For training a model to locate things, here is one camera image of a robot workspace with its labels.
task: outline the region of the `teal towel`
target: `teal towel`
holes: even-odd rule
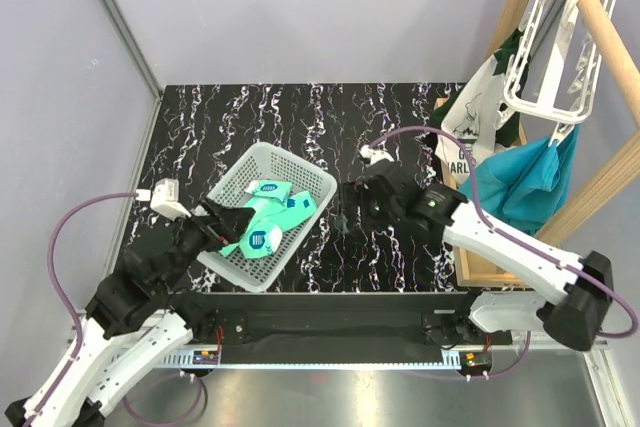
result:
[[[560,145],[549,137],[489,157],[476,168],[482,208],[533,235],[567,201],[580,126]],[[471,177],[460,192],[472,198]]]

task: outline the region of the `mesh basket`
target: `mesh basket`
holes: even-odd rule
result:
[[[198,256],[198,261],[216,274],[250,292],[262,292],[273,283],[338,188],[333,176],[311,162],[280,147],[258,142],[233,164],[208,197],[225,207],[242,207],[252,197],[244,189],[257,179],[289,181],[293,183],[292,195],[308,190],[318,210],[304,223],[284,232],[273,255],[250,260],[237,248],[227,258],[215,252]]]

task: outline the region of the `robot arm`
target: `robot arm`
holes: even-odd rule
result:
[[[7,408],[12,425],[100,426],[127,391],[168,353],[194,335],[214,334],[215,312],[200,304],[197,295],[185,293],[169,303],[169,292],[201,252],[239,241],[255,211],[227,209],[205,198],[199,209],[205,215],[192,215],[177,203],[177,185],[168,180],[158,183],[151,205],[174,220],[172,245],[148,258],[131,252],[123,256],[87,305],[78,355],[72,357],[76,339],[42,388]],[[138,337],[144,321],[169,305],[175,312],[109,366],[120,349]]]
[[[385,229],[391,224],[410,229],[427,246],[439,249],[444,241],[462,247],[517,275],[533,289],[482,292],[462,314],[464,322],[484,332],[544,330],[569,348],[591,348],[611,298],[558,264],[582,270],[612,289],[611,263],[606,257],[592,252],[581,258],[486,212],[481,211],[481,217],[460,192],[438,183],[421,189],[399,162],[366,154],[371,162],[363,180],[348,184],[342,192],[343,198],[356,196],[363,228]]]

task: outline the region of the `grey wall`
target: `grey wall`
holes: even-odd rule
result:
[[[0,411],[57,363],[71,321],[47,277],[56,221],[127,188],[152,98],[98,0],[0,0]],[[121,203],[72,221],[59,277],[83,307],[105,270]],[[4,416],[0,425],[7,425]]]
[[[452,82],[505,0],[117,0],[163,84]]]
[[[640,65],[640,11],[637,8],[637,0],[618,0],[613,22],[636,65]],[[585,30],[581,28],[576,32],[577,44],[574,43],[570,51],[568,65],[575,65],[579,54],[579,41]],[[534,60],[527,95],[532,95],[539,85],[551,41],[552,38],[545,42],[544,49]],[[574,74],[573,71],[566,70],[565,73],[567,75],[560,86],[561,92],[566,91]],[[566,94],[559,95],[557,105],[569,105]],[[530,138],[548,135],[552,128],[549,122],[525,119],[525,130]],[[579,190],[636,129],[636,124],[603,63],[594,112],[582,126],[571,191]],[[636,179],[564,243],[566,248],[579,253],[587,254],[595,249],[609,256],[614,267],[615,288],[631,302],[636,311],[640,311],[639,197],[640,180]],[[622,330],[627,326],[626,314],[617,307],[612,308],[605,324],[606,329]],[[628,340],[613,340],[610,345],[618,372],[622,376],[625,393],[630,405],[635,409],[635,418],[640,419],[640,374],[636,367],[636,358],[640,352],[640,336]]]

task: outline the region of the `cable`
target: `cable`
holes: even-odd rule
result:
[[[462,337],[460,337],[460,334],[458,334],[458,338],[456,339],[456,341],[455,341],[453,344],[451,344],[449,347],[445,347],[445,346],[443,346],[443,345],[439,344],[438,342],[436,342],[435,340],[433,340],[433,337],[431,337],[431,335],[429,335],[429,332],[430,332],[430,331],[425,330],[425,331],[424,331],[424,335],[426,335],[427,337],[429,337],[429,340],[430,340],[431,342],[433,342],[434,344],[436,344],[438,347],[440,347],[442,350],[451,350],[451,349],[453,349],[455,346],[457,346],[457,345],[460,343],[460,341],[462,340]]]
[[[492,342],[493,342],[493,339],[491,338],[491,334],[487,334],[487,343],[484,346],[483,352],[489,352]]]
[[[47,401],[51,398],[55,390],[58,388],[58,386],[60,385],[64,377],[67,375],[67,372],[69,372],[69,369],[71,369],[71,366],[73,365],[73,362],[74,362],[73,359],[76,359],[78,357],[78,353],[82,348],[82,341],[84,339],[83,333],[82,333],[82,321],[80,320],[80,316],[76,313],[76,309],[73,307],[71,300],[69,300],[69,297],[67,296],[67,294],[62,289],[62,286],[60,285],[60,281],[58,280],[55,264],[53,261],[53,257],[56,249],[56,243],[58,241],[58,237],[60,236],[60,232],[62,232],[63,227],[69,221],[69,219],[71,219],[71,217],[73,217],[74,215],[76,215],[78,212],[85,209],[86,207],[97,204],[104,200],[127,199],[127,198],[135,198],[137,196],[138,194],[136,192],[120,192],[116,194],[101,195],[98,197],[94,197],[93,199],[89,199],[85,202],[82,202],[81,204],[76,205],[73,209],[67,212],[62,217],[62,219],[58,221],[58,223],[53,229],[53,232],[51,233],[51,237],[49,238],[49,246],[47,248],[47,271],[49,273],[49,279],[51,279],[51,283],[53,284],[53,288],[56,291],[56,294],[58,294],[58,297],[64,304],[65,308],[67,309],[67,312],[69,312],[69,315],[73,320],[73,325],[76,328],[76,341],[75,341],[76,343],[71,352],[70,359],[67,361],[64,367],[60,370],[60,373],[51,383],[51,387],[49,387],[47,392],[42,396],[42,399],[40,400],[40,402],[38,402],[38,404],[35,406],[34,410],[36,411],[36,414],[29,417],[24,423],[23,427],[31,426],[34,419],[36,418],[36,415],[38,415],[38,413],[42,411],[42,408],[46,405]]]
[[[222,337],[224,335],[224,328],[220,325],[214,328],[214,332],[216,333],[216,341],[218,342],[217,348],[216,348],[216,360],[213,362],[208,362],[202,359],[200,360],[200,363],[212,364],[212,365],[215,365],[216,367],[220,367],[220,359],[222,359]]]
[[[171,301],[173,300],[173,297],[179,294],[182,294],[188,290],[191,290],[191,287],[180,287],[179,289],[174,290],[173,292],[171,292],[169,294],[169,296],[167,297],[167,301],[164,304],[164,313],[166,314],[167,311],[169,310],[169,308],[171,307]]]
[[[454,137],[453,135],[449,134],[448,132],[445,132],[443,130],[440,129],[436,129],[434,127],[428,127],[428,126],[411,126],[411,127],[400,127],[399,129],[396,130],[392,130],[390,132],[387,132],[386,134],[384,134],[382,137],[380,137],[379,139],[374,140],[373,142],[371,142],[369,144],[370,148],[374,148],[375,146],[377,146],[378,144],[380,144],[381,142],[386,141],[387,139],[391,138],[391,137],[395,137],[396,135],[400,135],[406,132],[420,132],[420,133],[430,133],[430,134],[436,134],[436,135],[441,135],[447,139],[449,139],[450,141],[452,141],[454,144],[456,144],[459,148],[460,151],[464,154],[464,158],[467,161],[467,164],[469,165],[469,175],[471,177],[471,188],[472,188],[472,193],[473,193],[473,205],[476,209],[476,212],[478,213],[478,217],[480,217],[480,220],[492,231],[492,232],[496,232],[497,234],[501,235],[502,237],[504,237],[507,240],[510,240],[511,242],[513,242],[514,244],[522,247],[525,250],[528,250],[529,252],[536,254],[537,256],[545,259],[548,262],[551,262],[553,264],[555,264],[558,268],[561,269],[567,269],[569,272],[571,272],[572,274],[577,275],[578,277],[583,278],[584,280],[586,280],[587,282],[591,283],[592,285],[596,286],[598,289],[600,289],[602,292],[604,292],[608,297],[610,297],[611,299],[615,300],[616,303],[618,305],[620,305],[620,307],[622,307],[624,309],[624,311],[629,315],[629,318],[631,320],[631,327],[629,327],[629,329],[623,331],[623,332],[599,332],[598,335],[600,335],[601,337],[606,337],[609,339],[622,339],[625,337],[630,337],[633,334],[635,334],[638,331],[638,316],[637,314],[634,312],[633,307],[631,307],[631,305],[624,300],[619,294],[617,294],[616,292],[614,292],[612,289],[610,289],[609,287],[607,287],[606,285],[604,285],[602,282],[600,282],[598,279],[596,279],[595,277],[593,277],[592,275],[587,274],[586,272],[583,272],[582,269],[578,269],[572,265],[561,265],[561,262],[559,259],[556,259],[554,256],[543,252],[542,250],[539,250],[537,248],[535,248],[534,246],[528,244],[527,242],[520,240],[516,237],[514,237],[513,235],[509,234],[509,232],[505,232],[504,230],[500,229],[500,228],[494,228],[493,224],[491,223],[491,221],[485,216],[484,211],[482,210],[482,205],[480,204],[480,195],[478,193],[478,180],[476,178],[476,168],[473,162],[473,159],[471,157],[471,155],[469,154],[469,152],[467,151],[467,148],[464,146],[464,144],[462,144],[462,142],[460,142],[456,137]]]
[[[500,377],[504,377],[510,372],[513,372],[515,368],[522,363],[522,361],[525,359],[525,357],[529,353],[530,345],[531,345],[531,332],[527,332],[527,337],[524,342],[524,347],[522,348],[522,351],[520,352],[520,355],[518,356],[516,361],[506,369],[501,370],[500,372],[496,372],[494,374],[487,374],[484,377],[461,377],[460,375],[456,377],[444,377],[442,375],[433,375],[433,374],[428,374],[426,372],[416,371],[416,370],[406,370],[405,372],[411,375],[415,375],[416,377],[423,377],[425,379],[431,379],[431,380],[466,380],[467,382],[469,382],[471,380],[499,379]]]
[[[176,376],[183,377],[184,376],[184,372],[180,371],[180,372],[177,372],[177,373],[175,373],[173,375],[169,375],[169,376],[165,377],[164,379],[162,379],[161,382],[155,383],[153,385],[153,387],[157,387],[161,383],[164,383],[166,380],[171,379],[171,378],[176,377]],[[122,398],[122,405],[124,406],[124,409],[127,411],[127,413],[131,417],[133,417],[135,420],[140,422],[141,424],[149,425],[151,427],[175,427],[176,425],[180,425],[184,421],[186,421],[191,416],[191,414],[193,414],[193,412],[195,412],[196,408],[198,407],[198,404],[200,403],[200,399],[202,398],[202,393],[206,389],[206,387],[204,385],[204,382],[202,382],[201,379],[199,379],[198,377],[196,377],[193,374],[191,374],[189,377],[191,378],[192,382],[193,382],[193,380],[196,380],[197,383],[198,383],[198,394],[196,395],[196,400],[193,402],[193,404],[191,404],[191,407],[189,407],[189,410],[187,410],[184,414],[182,414],[177,419],[172,420],[171,422],[159,423],[159,422],[153,422],[151,420],[145,419],[144,417],[140,416],[137,412],[135,412],[133,410],[133,408],[131,407],[131,404],[129,403],[129,400],[127,399],[126,395]]]

